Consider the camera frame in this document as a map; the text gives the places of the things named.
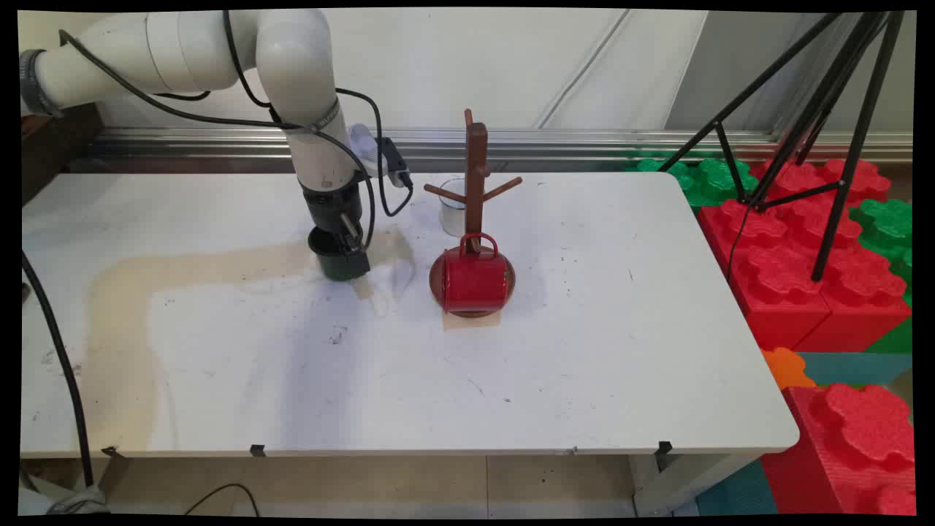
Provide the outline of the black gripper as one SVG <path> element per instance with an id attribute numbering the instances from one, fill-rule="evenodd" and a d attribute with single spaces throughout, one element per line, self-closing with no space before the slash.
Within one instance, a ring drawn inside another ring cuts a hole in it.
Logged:
<path id="1" fill-rule="evenodd" d="M 314 191 L 302 186 L 308 210 L 318 229 L 340 236 L 340 252 L 344 257 L 342 278 L 359 278 L 370 270 L 365 253 L 365 239 L 360 223 L 363 204 L 359 183 L 352 180 L 346 186 L 330 192 Z"/>

